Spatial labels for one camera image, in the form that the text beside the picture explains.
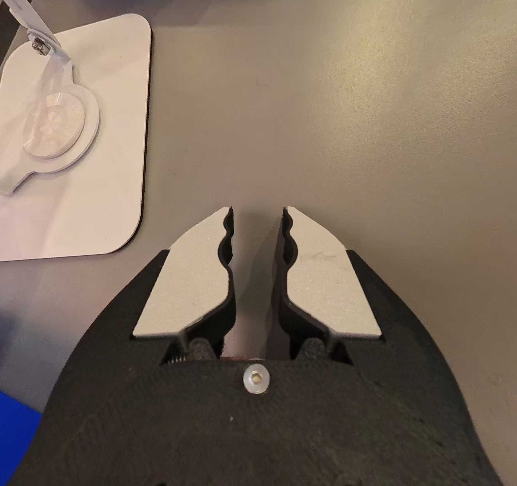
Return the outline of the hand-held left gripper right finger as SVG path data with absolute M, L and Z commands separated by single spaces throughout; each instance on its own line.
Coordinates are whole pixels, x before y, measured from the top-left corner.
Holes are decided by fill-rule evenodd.
M 379 340 L 373 314 L 345 246 L 292 206 L 278 239 L 279 323 L 292 340 Z

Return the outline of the blue plastic bin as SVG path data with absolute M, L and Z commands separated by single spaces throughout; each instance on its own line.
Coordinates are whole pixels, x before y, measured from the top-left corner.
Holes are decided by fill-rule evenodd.
M 42 414 L 1 392 L 1 485 L 6 485 L 25 455 Z

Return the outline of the grey desk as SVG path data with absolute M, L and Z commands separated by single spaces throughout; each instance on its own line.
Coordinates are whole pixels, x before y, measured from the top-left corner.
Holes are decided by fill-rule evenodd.
M 110 255 L 1 263 L 1 391 L 42 410 L 159 250 L 232 206 L 225 356 L 285 358 L 270 300 L 294 206 L 425 325 L 516 485 L 516 0 L 33 0 L 55 31 L 152 27 L 143 216 Z

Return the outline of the wooden document stand white base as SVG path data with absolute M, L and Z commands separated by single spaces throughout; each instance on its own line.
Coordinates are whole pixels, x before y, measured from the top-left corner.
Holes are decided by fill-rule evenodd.
M 1 71 L 1 262 L 104 255 L 142 214 L 152 30 L 127 13 L 28 40 Z

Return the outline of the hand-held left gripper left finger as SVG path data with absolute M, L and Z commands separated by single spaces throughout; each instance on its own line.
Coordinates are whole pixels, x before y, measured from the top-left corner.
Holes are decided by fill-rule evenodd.
M 224 339 L 236 321 L 233 234 L 234 212 L 226 206 L 172 244 L 134 338 Z

